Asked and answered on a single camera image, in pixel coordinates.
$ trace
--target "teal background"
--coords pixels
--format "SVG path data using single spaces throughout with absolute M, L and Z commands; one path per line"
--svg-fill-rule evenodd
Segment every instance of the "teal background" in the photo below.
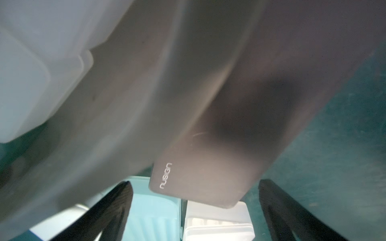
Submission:
M 272 179 L 351 241 L 386 240 L 386 44 L 274 162 Z M 257 184 L 245 195 L 257 241 L 269 231 Z

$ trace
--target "teal surface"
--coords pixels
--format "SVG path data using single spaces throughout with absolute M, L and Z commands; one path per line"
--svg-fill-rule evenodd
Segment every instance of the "teal surface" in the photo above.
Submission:
M 28 230 L 9 241 L 42 241 L 42 240 Z
M 122 241 L 179 241 L 181 199 L 151 192 L 148 177 L 128 180 L 134 195 Z
M 276 160 L 272 179 L 351 241 L 386 240 L 386 44 Z M 257 184 L 243 198 L 268 241 Z
M 45 124 L 36 127 L 10 142 L 0 143 L 0 175 L 9 164 L 27 150 L 44 127 Z

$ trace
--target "gray plastic panel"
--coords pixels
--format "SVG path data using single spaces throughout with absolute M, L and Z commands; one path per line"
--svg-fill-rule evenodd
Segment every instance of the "gray plastic panel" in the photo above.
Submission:
M 136 1 L 0 185 L 0 240 L 150 166 L 228 77 L 265 1 Z
M 384 1 L 270 1 L 211 106 L 155 162 L 150 188 L 234 206 L 385 38 Z

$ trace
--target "light blue plastic component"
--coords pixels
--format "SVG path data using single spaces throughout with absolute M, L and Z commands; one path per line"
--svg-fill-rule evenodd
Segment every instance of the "light blue plastic component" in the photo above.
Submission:
M 180 241 L 181 199 L 153 193 L 149 177 L 130 177 L 134 196 L 122 241 Z

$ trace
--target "scratch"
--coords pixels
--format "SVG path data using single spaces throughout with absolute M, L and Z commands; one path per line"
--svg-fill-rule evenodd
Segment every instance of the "scratch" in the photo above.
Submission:
M 205 132 L 198 132 L 198 133 L 196 133 L 196 134 L 192 135 L 192 137 L 196 137 L 196 136 L 204 135 L 204 134 L 207 134 L 207 133 L 208 133 L 207 131 L 205 131 Z

